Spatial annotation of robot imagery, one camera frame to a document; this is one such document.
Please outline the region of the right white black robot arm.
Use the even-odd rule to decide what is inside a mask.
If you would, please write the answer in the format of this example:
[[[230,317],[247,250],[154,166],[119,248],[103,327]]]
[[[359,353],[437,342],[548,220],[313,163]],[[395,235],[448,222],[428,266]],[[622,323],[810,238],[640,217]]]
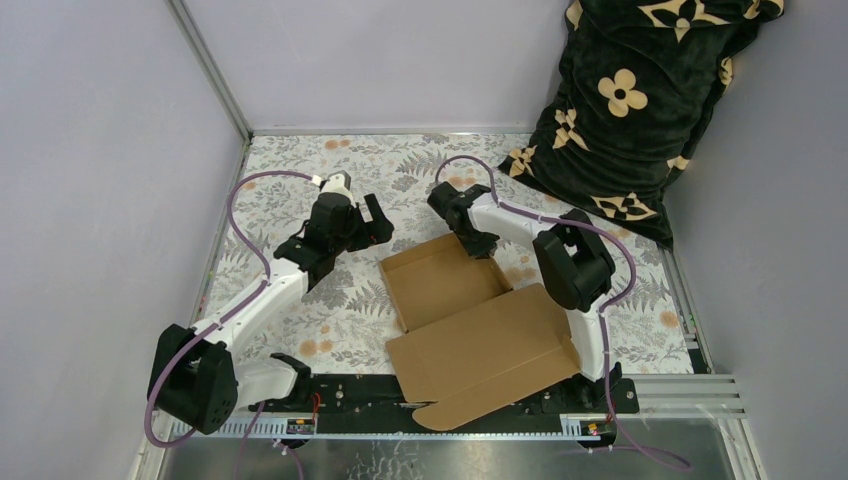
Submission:
[[[460,192],[442,182],[427,203],[472,258],[491,257],[501,239],[533,251],[545,290],[568,315],[583,376],[573,386],[575,402],[589,412],[607,405],[620,374],[603,346],[599,310],[609,297],[616,266],[588,216],[573,209],[553,217],[500,201],[479,184]]]

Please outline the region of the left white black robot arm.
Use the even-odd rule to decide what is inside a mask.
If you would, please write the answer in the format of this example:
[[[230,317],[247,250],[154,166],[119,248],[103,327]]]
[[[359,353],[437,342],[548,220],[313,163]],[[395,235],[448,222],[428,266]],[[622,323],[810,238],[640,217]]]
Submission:
[[[293,305],[327,276],[338,256],[388,242],[394,226],[374,194],[364,198],[371,218],[341,193],[322,193],[300,235],[279,245],[267,272],[225,308],[194,327],[172,324],[157,343],[147,410],[156,409],[211,434],[239,409],[274,399],[296,411],[309,401],[305,366],[285,355],[242,365],[236,358],[271,317]]]

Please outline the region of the brown cardboard box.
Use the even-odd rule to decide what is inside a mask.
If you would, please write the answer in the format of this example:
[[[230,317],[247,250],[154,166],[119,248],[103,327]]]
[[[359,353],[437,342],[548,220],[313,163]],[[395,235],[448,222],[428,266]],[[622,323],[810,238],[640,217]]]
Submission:
[[[451,431],[579,373],[566,313],[544,286],[513,288],[455,235],[380,270],[403,330],[386,349],[418,425]]]

